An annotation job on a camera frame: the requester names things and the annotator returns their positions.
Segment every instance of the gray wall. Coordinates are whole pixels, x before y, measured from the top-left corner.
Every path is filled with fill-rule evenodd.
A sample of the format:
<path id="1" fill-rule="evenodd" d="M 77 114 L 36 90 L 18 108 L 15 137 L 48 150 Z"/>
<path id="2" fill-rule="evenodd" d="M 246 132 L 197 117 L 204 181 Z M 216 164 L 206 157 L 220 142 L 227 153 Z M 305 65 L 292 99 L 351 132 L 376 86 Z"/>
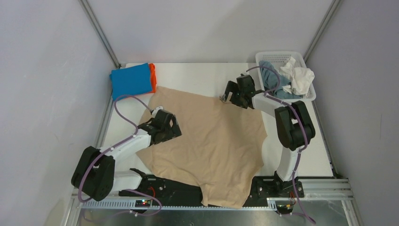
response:
<path id="1" fill-rule="evenodd" d="M 317 107 L 366 225 L 399 215 L 399 1 L 344 1 L 311 56 Z"/>
<path id="2" fill-rule="evenodd" d="M 112 63 L 77 0 L 0 1 L 0 225 L 59 225 Z"/>
<path id="3" fill-rule="evenodd" d="M 255 62 L 308 48 L 332 0 L 93 0 L 121 63 Z"/>

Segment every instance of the white laundry basket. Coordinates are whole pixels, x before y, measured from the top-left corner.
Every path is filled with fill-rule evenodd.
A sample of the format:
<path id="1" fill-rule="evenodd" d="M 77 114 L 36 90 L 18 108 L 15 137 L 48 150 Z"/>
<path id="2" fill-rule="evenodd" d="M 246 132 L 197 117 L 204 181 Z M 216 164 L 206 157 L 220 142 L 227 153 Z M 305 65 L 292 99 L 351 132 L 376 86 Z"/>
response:
<path id="1" fill-rule="evenodd" d="M 260 52 L 255 55 L 256 59 L 256 65 L 259 66 L 260 61 L 269 61 L 273 66 L 274 69 L 277 71 L 280 69 L 280 67 L 284 66 L 290 57 L 293 57 L 295 59 L 295 65 L 294 67 L 305 67 L 305 61 L 303 60 L 303 57 L 300 53 L 298 52 L 293 52 L 293 51 L 267 51 L 267 52 Z M 262 80 L 262 75 L 261 75 L 261 70 L 258 68 L 258 74 L 259 74 L 259 80 L 261 81 L 262 88 L 263 87 L 263 80 Z M 302 99 L 284 99 L 284 101 L 287 102 L 295 102 L 298 100 L 302 101 L 312 101 L 316 99 L 316 92 L 314 91 L 313 84 L 311 84 L 309 88 L 309 92 L 304 95 Z"/>

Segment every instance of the tan towel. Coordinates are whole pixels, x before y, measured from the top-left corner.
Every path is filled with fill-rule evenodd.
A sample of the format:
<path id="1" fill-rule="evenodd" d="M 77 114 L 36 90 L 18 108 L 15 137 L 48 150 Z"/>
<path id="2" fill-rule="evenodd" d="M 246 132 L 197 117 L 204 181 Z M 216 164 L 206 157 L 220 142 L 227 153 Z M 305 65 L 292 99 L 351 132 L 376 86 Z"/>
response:
<path id="1" fill-rule="evenodd" d="M 182 135 L 143 149 L 138 157 L 157 177 L 201 187 L 205 206 L 241 208 L 263 166 L 261 112 L 165 87 L 158 87 L 149 103 L 160 105 L 176 115 Z M 150 117 L 146 111 L 141 122 Z"/>

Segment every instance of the blue folded cloth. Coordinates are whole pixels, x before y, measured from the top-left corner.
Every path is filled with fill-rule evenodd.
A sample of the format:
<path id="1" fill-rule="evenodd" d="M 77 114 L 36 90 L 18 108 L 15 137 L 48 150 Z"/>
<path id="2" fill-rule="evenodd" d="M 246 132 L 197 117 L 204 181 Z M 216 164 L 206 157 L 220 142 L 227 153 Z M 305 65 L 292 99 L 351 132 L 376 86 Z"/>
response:
<path id="1" fill-rule="evenodd" d="M 260 61 L 259 66 L 265 66 L 265 67 L 271 68 L 275 72 L 277 72 L 276 69 L 274 69 L 273 65 L 269 61 Z M 272 89 L 277 86 L 278 80 L 277 80 L 276 75 L 272 71 L 265 69 L 265 68 L 260 68 L 260 71 L 261 71 L 261 76 L 262 76 L 263 85 L 264 85 L 265 90 L 269 90 L 269 89 Z M 292 93 L 285 92 L 283 90 L 283 86 L 291 85 L 291 81 L 289 79 L 287 79 L 286 77 L 280 75 L 279 73 L 277 73 L 277 75 L 280 78 L 280 86 L 277 88 L 277 90 L 270 93 L 272 96 L 277 97 L 279 99 L 300 99 L 300 98 L 302 98 L 302 96 L 298 96 L 298 95 L 295 95 Z"/>
<path id="2" fill-rule="evenodd" d="M 113 100 L 122 95 L 139 95 L 152 91 L 148 64 L 113 70 L 110 79 Z"/>

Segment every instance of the white cloth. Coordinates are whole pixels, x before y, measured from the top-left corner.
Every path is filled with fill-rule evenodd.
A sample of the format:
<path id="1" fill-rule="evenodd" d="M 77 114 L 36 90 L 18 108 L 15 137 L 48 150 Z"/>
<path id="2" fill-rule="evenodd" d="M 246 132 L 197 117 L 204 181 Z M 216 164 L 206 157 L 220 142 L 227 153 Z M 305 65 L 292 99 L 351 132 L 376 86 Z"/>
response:
<path id="1" fill-rule="evenodd" d="M 291 86 L 283 86 L 284 91 L 296 95 L 305 95 L 308 93 L 311 83 L 314 79 L 314 73 L 309 68 L 294 67 L 295 59 L 290 60 L 280 67 L 279 73 L 291 81 Z"/>

